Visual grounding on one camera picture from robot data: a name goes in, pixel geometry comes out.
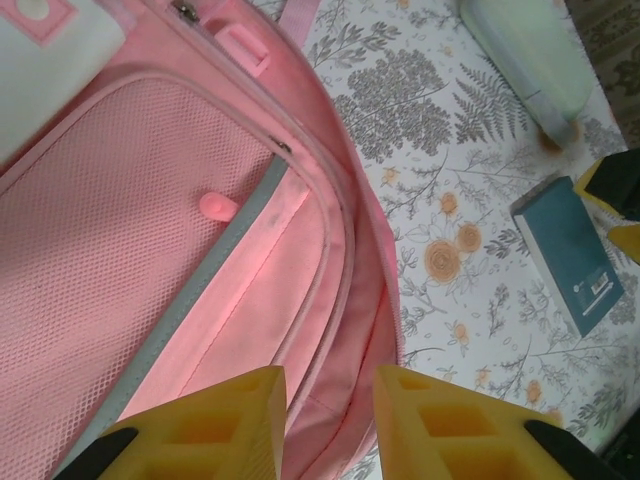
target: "pink zipper pull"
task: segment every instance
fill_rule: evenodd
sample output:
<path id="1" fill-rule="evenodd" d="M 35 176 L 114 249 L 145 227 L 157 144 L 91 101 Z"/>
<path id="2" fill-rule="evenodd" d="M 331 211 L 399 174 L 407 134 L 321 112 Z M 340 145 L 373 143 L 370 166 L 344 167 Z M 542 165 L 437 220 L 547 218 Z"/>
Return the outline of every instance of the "pink zipper pull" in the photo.
<path id="1" fill-rule="evenodd" d="M 199 206 L 205 217 L 218 222 L 230 222 L 240 209 L 236 202 L 217 192 L 205 193 Z"/>

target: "gray zipper tape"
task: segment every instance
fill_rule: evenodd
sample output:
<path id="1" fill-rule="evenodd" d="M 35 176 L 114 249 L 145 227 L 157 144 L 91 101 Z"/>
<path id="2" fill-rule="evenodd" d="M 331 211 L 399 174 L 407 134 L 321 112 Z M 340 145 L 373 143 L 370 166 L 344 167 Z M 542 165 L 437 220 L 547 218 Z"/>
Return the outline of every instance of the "gray zipper tape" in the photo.
<path id="1" fill-rule="evenodd" d="M 231 252 L 267 205 L 287 169 L 287 163 L 281 157 L 277 155 L 273 157 L 256 189 L 189 278 L 184 288 L 169 305 L 167 311 L 160 317 L 54 476 L 58 475 L 120 417 L 140 383 L 149 373 L 154 362 L 200 298 L 204 289 L 211 283 L 220 267 L 229 258 Z"/>

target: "pink strap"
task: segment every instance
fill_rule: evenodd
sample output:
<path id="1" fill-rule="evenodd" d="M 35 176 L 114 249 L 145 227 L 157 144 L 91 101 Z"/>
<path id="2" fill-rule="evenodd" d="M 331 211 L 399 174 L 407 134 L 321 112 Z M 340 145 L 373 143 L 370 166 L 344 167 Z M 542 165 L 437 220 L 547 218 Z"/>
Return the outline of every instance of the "pink strap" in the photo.
<path id="1" fill-rule="evenodd" d="M 300 48 L 309 35 L 321 0 L 288 0 L 280 17 L 280 27 Z"/>

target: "floral tablecloth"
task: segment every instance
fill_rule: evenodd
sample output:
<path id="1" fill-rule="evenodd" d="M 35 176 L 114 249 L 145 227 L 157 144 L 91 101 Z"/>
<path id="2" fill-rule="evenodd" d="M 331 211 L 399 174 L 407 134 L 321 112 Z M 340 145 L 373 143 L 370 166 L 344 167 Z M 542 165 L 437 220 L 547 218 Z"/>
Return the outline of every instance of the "floral tablecloth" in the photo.
<path id="1" fill-rule="evenodd" d="M 414 1 L 323 0 L 304 47 L 395 232 L 404 362 L 548 412 L 596 448 L 640 397 L 640 268 L 606 240 L 613 220 L 593 209 L 627 293 L 577 338 L 509 207 L 548 175 L 575 179 L 625 149 L 622 136 L 594 74 L 578 140 L 550 149 L 454 0 Z M 255 2 L 274 17 L 282 8 Z M 345 478 L 381 477 L 374 449 Z"/>

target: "book cover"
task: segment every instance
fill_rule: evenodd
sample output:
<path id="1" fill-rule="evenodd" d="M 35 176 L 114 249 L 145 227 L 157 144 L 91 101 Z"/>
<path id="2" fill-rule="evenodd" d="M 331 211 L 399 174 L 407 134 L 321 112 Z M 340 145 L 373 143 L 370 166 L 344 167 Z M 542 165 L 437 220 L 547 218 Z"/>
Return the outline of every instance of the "book cover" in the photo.
<path id="1" fill-rule="evenodd" d="M 556 305 L 584 337 L 624 290 L 571 178 L 554 180 L 514 220 Z"/>

